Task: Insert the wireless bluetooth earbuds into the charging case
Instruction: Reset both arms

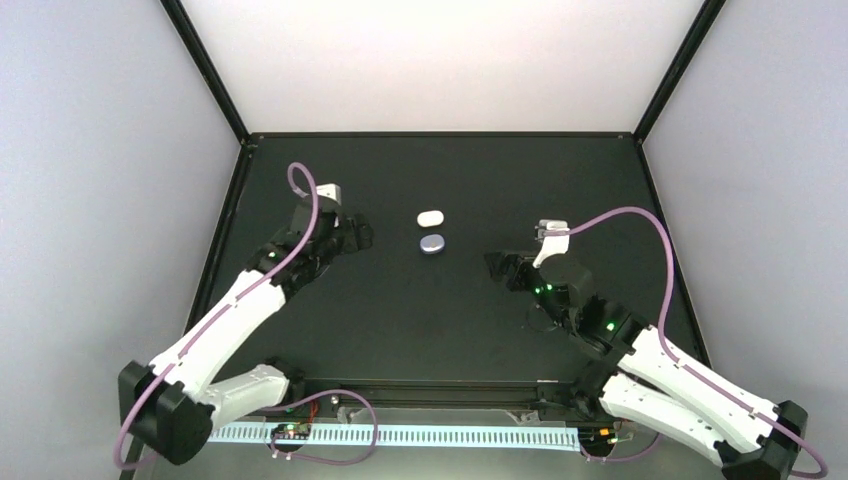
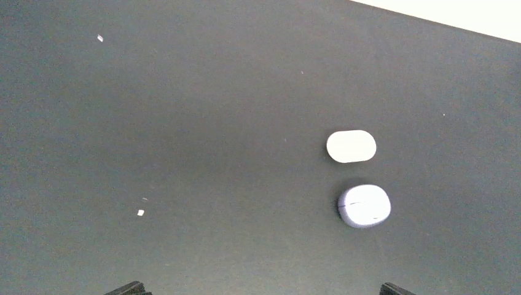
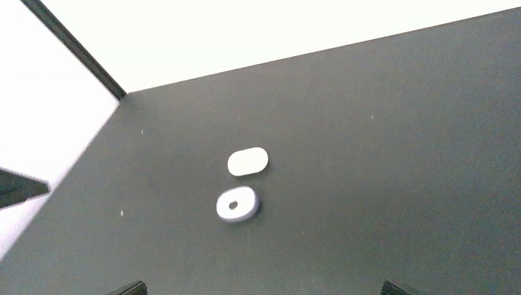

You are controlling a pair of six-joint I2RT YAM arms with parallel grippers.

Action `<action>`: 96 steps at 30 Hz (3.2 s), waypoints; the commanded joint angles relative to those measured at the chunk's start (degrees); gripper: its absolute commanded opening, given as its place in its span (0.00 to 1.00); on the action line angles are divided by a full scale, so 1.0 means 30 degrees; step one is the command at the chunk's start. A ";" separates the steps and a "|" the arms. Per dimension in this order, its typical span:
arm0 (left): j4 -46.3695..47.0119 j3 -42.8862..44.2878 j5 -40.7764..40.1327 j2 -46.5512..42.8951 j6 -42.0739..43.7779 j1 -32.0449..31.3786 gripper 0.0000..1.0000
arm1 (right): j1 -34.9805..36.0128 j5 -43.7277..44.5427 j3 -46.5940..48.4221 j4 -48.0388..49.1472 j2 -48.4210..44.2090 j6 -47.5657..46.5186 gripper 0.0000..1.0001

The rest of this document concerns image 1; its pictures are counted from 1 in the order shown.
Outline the purple earbud charging case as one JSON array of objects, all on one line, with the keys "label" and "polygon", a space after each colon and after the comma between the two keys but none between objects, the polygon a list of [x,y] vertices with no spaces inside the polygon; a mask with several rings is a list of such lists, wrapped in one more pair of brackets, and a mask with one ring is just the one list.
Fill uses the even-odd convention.
[{"label": "purple earbud charging case", "polygon": [[425,255],[433,255],[445,249],[446,240],[441,234],[428,234],[419,240],[419,249]]}]

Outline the white earbud charging case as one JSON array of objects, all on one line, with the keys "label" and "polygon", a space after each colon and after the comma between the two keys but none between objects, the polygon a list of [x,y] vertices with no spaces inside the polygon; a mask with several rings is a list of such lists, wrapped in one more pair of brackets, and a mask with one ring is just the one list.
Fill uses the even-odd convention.
[{"label": "white earbud charging case", "polygon": [[434,228],[445,221],[445,215],[441,210],[428,210],[421,212],[416,217],[416,223],[421,228]]}]

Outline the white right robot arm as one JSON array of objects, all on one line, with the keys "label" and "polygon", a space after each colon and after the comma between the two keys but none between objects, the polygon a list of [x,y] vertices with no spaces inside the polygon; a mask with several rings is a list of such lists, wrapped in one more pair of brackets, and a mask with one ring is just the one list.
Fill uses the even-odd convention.
[{"label": "white right robot arm", "polygon": [[490,277],[527,292],[588,357],[567,390],[578,416],[608,414],[688,446],[727,479],[786,479],[800,453],[807,412],[792,401],[763,400],[662,344],[658,328],[600,296],[591,273],[568,254],[541,262],[525,252],[484,256]]}]

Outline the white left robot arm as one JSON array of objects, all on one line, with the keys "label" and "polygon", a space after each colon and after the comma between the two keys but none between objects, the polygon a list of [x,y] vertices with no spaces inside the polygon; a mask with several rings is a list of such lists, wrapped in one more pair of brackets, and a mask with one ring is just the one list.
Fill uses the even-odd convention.
[{"label": "white left robot arm", "polygon": [[373,230],[361,215],[341,209],[336,184],[303,197],[289,227],[282,228],[250,259],[221,300],[174,345],[142,365],[128,363],[118,376],[120,433],[116,465],[127,435],[174,465],[191,460],[220,428],[255,412],[305,406],[300,370],[269,358],[246,373],[215,378],[248,337],[303,287],[318,279],[338,256],[372,245]]}]

